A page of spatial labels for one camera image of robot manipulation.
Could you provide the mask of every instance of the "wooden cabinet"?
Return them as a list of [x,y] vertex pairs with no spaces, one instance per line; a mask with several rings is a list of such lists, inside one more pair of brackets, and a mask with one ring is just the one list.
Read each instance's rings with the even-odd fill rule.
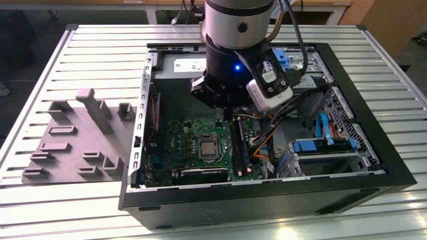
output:
[[340,25],[364,25],[396,57],[427,23],[427,0],[354,0]]

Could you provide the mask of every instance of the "yellow wire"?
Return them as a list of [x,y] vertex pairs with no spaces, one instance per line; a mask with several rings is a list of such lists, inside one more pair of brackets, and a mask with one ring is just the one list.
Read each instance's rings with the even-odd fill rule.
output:
[[254,158],[256,158],[259,156],[259,151],[260,151],[262,147],[266,145],[268,139],[272,137],[274,133],[275,133],[275,130],[271,132],[271,134],[266,137],[264,141],[259,145],[259,147],[258,147],[258,149],[256,149],[256,151],[254,153]]

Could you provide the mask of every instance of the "motherboard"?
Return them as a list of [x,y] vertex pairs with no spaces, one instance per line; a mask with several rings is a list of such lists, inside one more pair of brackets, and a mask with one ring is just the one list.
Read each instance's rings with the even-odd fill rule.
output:
[[[251,120],[239,120],[242,137],[247,145],[255,136]],[[223,119],[187,119],[168,121],[163,155],[148,156],[152,179],[149,185],[165,187],[212,181],[234,182],[263,177],[260,162],[248,156],[248,170],[236,170],[230,122]]]

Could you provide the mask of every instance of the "white label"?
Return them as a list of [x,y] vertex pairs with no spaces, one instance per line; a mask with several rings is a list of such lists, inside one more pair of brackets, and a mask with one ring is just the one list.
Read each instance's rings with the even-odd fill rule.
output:
[[270,170],[270,172],[275,172],[275,166],[271,164],[271,162],[267,163],[267,168]]
[[173,62],[173,72],[203,72],[207,68],[207,60],[204,58],[176,59]]
[[275,81],[278,79],[275,71],[271,70],[263,73],[262,78],[264,79],[266,83],[271,83],[272,81]]
[[123,3],[125,3],[125,4],[141,4],[143,1],[124,0]]

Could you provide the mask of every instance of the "gray plastic base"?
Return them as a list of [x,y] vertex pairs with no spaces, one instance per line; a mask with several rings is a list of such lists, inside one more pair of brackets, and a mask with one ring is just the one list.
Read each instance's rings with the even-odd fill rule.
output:
[[[53,102],[53,108],[57,104],[64,106],[67,102]],[[99,102],[101,109],[105,109],[104,105]],[[107,110],[103,115],[112,128],[108,134],[103,134],[85,107],[65,107],[60,112],[63,120],[51,120],[37,150],[29,158],[29,166],[23,171],[24,184],[121,179],[123,160],[131,153],[136,107],[121,103],[119,107],[107,107]]]

